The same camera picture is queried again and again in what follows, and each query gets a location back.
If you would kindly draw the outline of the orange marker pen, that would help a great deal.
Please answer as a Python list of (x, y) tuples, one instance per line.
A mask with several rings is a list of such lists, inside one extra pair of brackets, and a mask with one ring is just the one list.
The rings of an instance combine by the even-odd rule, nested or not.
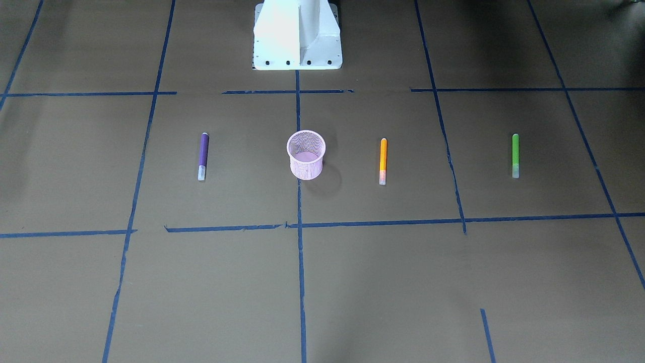
[(387, 140), (387, 138), (382, 138), (379, 145), (378, 159), (378, 184), (380, 184), (381, 186), (385, 186), (386, 184), (388, 147), (389, 141)]

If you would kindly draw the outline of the purple marker pen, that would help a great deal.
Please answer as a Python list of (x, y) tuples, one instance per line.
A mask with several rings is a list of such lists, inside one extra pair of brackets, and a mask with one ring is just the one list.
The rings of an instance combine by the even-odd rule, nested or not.
[(201, 134), (200, 157), (199, 157), (198, 174), (197, 174), (197, 180), (199, 182), (205, 181), (207, 176), (209, 140), (210, 140), (210, 136), (208, 133)]

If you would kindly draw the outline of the green marker pen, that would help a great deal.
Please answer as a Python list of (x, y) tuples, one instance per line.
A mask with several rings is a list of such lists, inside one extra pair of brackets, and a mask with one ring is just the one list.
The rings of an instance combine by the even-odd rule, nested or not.
[(519, 178), (519, 134), (514, 133), (511, 137), (511, 175)]

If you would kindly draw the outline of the pink mesh pen holder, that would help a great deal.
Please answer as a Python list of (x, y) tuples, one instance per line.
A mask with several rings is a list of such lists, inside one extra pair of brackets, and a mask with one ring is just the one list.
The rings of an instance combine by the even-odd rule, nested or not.
[(311, 130), (297, 131), (288, 139), (286, 151), (290, 159), (290, 170), (298, 179), (312, 180), (322, 172), (326, 143), (319, 133)]

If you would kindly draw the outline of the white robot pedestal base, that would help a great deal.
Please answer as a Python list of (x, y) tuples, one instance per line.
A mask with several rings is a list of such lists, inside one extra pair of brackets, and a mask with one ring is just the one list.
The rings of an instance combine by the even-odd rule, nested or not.
[(337, 70), (343, 65), (339, 9), (329, 1), (255, 6), (252, 66), (258, 71)]

